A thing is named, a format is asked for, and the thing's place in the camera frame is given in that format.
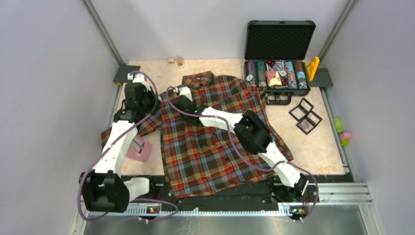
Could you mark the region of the plaid flannel shirt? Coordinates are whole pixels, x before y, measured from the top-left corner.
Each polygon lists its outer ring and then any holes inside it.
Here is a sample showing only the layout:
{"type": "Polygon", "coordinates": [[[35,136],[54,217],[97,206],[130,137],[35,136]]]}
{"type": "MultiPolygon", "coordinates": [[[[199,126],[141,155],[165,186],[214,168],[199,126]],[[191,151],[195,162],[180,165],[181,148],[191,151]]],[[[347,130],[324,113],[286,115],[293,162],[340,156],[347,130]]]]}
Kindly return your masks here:
{"type": "MultiPolygon", "coordinates": [[[[261,98],[263,91],[240,78],[215,76],[206,71],[185,75],[181,86],[190,89],[195,105],[207,105],[229,113],[251,110],[268,123],[261,98]]],[[[144,121],[138,131],[140,136],[160,131],[165,179],[174,195],[210,195],[242,183],[257,183],[273,175],[243,162],[232,147],[227,131],[183,120],[181,114],[169,104],[176,98],[172,91],[161,93],[160,109],[144,121]]],[[[232,138],[246,160],[260,168],[267,168],[260,157],[243,149],[236,136],[232,138]]]]}

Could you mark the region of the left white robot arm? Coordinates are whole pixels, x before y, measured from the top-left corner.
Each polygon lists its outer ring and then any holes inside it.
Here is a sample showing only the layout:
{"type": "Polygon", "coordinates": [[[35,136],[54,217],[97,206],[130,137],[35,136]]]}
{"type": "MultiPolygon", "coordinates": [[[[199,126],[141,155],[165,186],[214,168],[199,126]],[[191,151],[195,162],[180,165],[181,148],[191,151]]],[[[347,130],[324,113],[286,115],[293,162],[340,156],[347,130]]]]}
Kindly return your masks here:
{"type": "Polygon", "coordinates": [[[148,178],[123,181],[121,171],[141,124],[160,108],[157,88],[141,71],[128,74],[124,106],[114,114],[110,136],[100,158],[79,180],[78,203],[89,212],[125,212],[128,204],[150,191],[148,178]]]}

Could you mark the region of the silver brooch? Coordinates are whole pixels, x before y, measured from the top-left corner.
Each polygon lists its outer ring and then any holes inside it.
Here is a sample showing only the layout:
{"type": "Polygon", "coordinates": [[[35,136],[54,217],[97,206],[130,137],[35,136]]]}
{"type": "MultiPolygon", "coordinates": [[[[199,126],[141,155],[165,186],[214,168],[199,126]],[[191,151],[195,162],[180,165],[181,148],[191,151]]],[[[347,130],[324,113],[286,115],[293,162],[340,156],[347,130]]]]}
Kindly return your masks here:
{"type": "Polygon", "coordinates": [[[300,122],[300,126],[304,130],[308,130],[310,127],[312,127],[312,125],[310,124],[310,122],[307,121],[307,120],[303,120],[302,122],[300,122]]]}

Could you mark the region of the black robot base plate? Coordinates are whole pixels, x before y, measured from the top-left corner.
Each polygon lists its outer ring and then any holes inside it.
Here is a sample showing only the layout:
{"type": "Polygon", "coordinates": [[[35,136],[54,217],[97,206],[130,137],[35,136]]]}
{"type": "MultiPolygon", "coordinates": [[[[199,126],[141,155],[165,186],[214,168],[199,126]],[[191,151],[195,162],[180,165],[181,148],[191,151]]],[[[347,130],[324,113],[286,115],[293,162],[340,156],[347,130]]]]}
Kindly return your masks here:
{"type": "Polygon", "coordinates": [[[310,181],[303,196],[284,186],[277,176],[254,184],[241,184],[205,196],[177,196],[162,176],[149,176],[150,190],[141,198],[157,199],[176,205],[180,212],[198,209],[202,212],[277,211],[279,203],[312,205],[317,197],[314,182],[310,181]]]}

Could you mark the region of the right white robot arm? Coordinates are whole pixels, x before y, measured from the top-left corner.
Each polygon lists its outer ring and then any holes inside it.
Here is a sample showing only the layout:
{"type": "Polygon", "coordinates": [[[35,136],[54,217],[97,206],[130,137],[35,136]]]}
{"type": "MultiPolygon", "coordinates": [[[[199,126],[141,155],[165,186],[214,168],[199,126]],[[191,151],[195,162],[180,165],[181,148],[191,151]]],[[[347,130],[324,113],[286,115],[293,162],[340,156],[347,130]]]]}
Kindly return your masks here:
{"type": "Polygon", "coordinates": [[[251,110],[242,114],[220,111],[206,105],[196,106],[188,87],[171,87],[171,90],[178,97],[169,104],[182,116],[194,124],[227,131],[232,147],[243,162],[258,171],[274,172],[292,193],[298,197],[304,195],[309,185],[305,171],[287,161],[273,140],[270,129],[257,114],[251,110]],[[238,138],[245,151],[260,157],[269,167],[260,168],[246,160],[236,147],[233,136],[238,138]]]}

